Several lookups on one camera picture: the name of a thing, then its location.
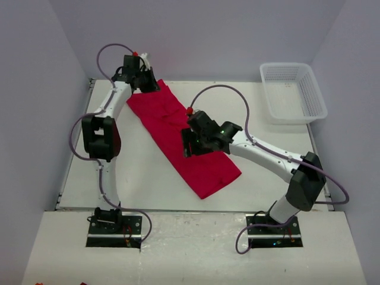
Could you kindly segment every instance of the white table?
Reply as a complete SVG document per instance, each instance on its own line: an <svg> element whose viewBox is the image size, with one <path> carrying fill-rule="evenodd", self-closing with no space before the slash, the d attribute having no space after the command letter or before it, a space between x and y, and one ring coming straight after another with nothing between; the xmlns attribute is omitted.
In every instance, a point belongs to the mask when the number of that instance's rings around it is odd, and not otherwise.
<svg viewBox="0 0 380 285"><path fill-rule="evenodd" d="M151 213L138 249L86 248L90 212L46 212L23 285L364 285L342 212L299 213L302 248L235 252L242 213ZM146 232L147 222L142 223ZM247 246L242 236L241 248Z"/></svg>
<svg viewBox="0 0 380 285"><path fill-rule="evenodd" d="M166 82L186 107L200 90L215 83ZM306 125L271 125L267 122L262 84L217 83L230 84L246 96L251 108L250 133L285 150L300 154L313 151ZM88 112L98 108L109 88L108 81L96 81ZM219 124L232 121L243 126L245 121L243 101L226 88L208 90L197 100L194 107L205 110ZM267 210L287 191L287 184L267 169L240 157L230 156L242 171L242 175L217 193L201 200L160 151L128 105L122 109L117 124L122 150L118 156L116 178L119 197L124 207L182 211L258 211ZM87 155L84 152L82 136L78 141L77 151ZM59 206L63 209L95 208L98 191L93 164L74 157ZM318 199L325 200L323 193ZM314 209L327 211L325 205L316 205Z"/></svg>

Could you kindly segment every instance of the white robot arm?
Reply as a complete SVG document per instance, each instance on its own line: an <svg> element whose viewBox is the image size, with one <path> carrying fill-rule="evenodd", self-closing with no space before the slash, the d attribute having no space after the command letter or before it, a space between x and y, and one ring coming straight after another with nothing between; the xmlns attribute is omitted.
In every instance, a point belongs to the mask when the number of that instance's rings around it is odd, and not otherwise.
<svg viewBox="0 0 380 285"><path fill-rule="evenodd" d="M103 190L95 213L98 221L107 223L116 223L120 215L120 211L111 204L121 205L116 189L116 159L121 150L116 120L136 89L139 88L142 93L159 90L146 53L140 56L125 55L123 66L116 70L112 81L115 86L109 90L99 108L81 121L84 148L91 159L97 159L94 166Z"/></svg>
<svg viewBox="0 0 380 285"><path fill-rule="evenodd" d="M203 111L191 114L188 124L190 128L183 129L181 132L185 157L223 151L259 164L289 184L287 193L268 211L267 216L272 219L272 222L283 224L299 211L311 210L326 183L326 178L290 159L281 159L255 144L322 169L316 154L309 152L307 155L301 156L277 148L253 136L251 136L252 143L247 139L240 126L231 122L225 122L219 126Z"/></svg>

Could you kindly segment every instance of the red wire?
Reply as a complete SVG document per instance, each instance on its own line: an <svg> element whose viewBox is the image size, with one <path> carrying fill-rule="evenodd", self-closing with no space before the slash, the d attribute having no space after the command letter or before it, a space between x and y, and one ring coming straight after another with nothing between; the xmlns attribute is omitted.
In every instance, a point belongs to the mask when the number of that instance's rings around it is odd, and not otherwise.
<svg viewBox="0 0 380 285"><path fill-rule="evenodd" d="M292 238L292 230L290 230L290 227L287 228L287 232L289 233L290 241L293 242L294 239Z"/></svg>
<svg viewBox="0 0 380 285"><path fill-rule="evenodd" d="M126 243L126 245L128 245L128 243L129 243L129 239L132 237L132 228L131 228L130 225L128 225L128 224L127 224L126 226L127 226L127 228L128 228L129 238L126 239L126 237L125 237L125 226L123 226L123 235L124 235L125 243Z"/></svg>

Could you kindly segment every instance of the folded fabric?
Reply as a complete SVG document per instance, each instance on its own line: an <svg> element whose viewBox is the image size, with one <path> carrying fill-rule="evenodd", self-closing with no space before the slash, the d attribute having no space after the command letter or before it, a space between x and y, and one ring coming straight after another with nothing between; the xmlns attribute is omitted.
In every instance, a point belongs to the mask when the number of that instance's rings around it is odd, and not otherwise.
<svg viewBox="0 0 380 285"><path fill-rule="evenodd" d="M189 128L186 109L163 80L158 84L160 91L134 94L127 103L186 183L204 199L241 172L221 151L184 158L181 129Z"/></svg>

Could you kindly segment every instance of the gray wall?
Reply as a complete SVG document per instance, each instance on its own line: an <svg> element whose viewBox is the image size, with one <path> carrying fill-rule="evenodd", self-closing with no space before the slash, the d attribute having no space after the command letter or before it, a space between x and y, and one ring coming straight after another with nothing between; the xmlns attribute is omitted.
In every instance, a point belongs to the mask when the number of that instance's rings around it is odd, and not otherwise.
<svg viewBox="0 0 380 285"><path fill-rule="evenodd" d="M48 0L0 1L0 284L20 284L88 79Z"/></svg>
<svg viewBox="0 0 380 285"><path fill-rule="evenodd" d="M157 77L259 80L266 61L310 63L344 0L50 0L86 73L110 42L149 52ZM114 72L124 50L104 53Z"/></svg>
<svg viewBox="0 0 380 285"><path fill-rule="evenodd" d="M346 212L368 284L380 281L379 14L378 0L347 0L312 63L328 108L312 131L324 167L351 195L338 209Z"/></svg>

